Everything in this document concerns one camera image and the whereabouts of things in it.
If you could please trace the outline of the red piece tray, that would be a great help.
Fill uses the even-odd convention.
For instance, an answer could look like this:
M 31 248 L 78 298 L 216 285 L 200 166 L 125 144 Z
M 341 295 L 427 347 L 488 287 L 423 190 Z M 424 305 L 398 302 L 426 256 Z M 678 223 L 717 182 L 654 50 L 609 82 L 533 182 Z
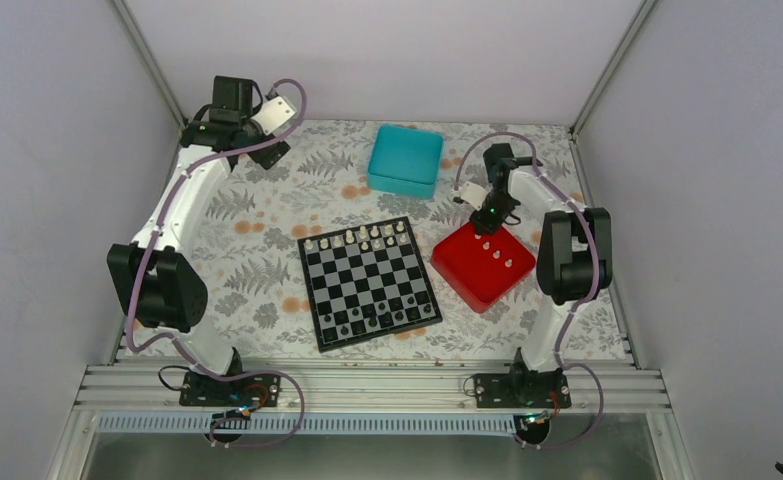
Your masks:
M 505 228 L 480 235 L 468 221 L 433 248 L 431 264 L 471 310 L 484 313 L 533 272 L 536 258 Z

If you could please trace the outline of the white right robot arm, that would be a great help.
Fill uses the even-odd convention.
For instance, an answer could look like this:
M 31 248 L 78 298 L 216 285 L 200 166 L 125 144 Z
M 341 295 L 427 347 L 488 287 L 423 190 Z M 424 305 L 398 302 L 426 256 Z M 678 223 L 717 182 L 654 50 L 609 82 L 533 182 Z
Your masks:
M 533 332 L 519 349 L 526 369 L 508 382 L 511 399 L 532 407 L 547 393 L 541 373 L 567 368 L 561 343 L 571 321 L 612 282 L 611 216 L 559 189 L 534 155 L 517 157 L 509 144 L 497 143 L 483 159 L 490 190 L 471 214 L 474 231 L 496 233 L 518 206 L 542 226 L 535 273 L 542 303 Z

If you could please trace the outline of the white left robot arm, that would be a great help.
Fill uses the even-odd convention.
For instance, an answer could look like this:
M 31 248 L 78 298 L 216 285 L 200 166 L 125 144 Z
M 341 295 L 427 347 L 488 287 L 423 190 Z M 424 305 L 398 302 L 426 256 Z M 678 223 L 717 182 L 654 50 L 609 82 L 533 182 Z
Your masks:
M 107 266 L 125 315 L 127 349 L 138 354 L 170 342 L 205 390 L 222 405 L 237 402 L 245 377 L 237 351 L 205 320 L 208 288 L 189 255 L 220 186 L 242 157 L 265 170 L 289 151 L 287 137 L 305 118 L 307 94 L 280 79 L 262 92 L 251 79 L 217 76 L 212 97 L 184 124 L 173 173 L 144 226 L 114 244 Z

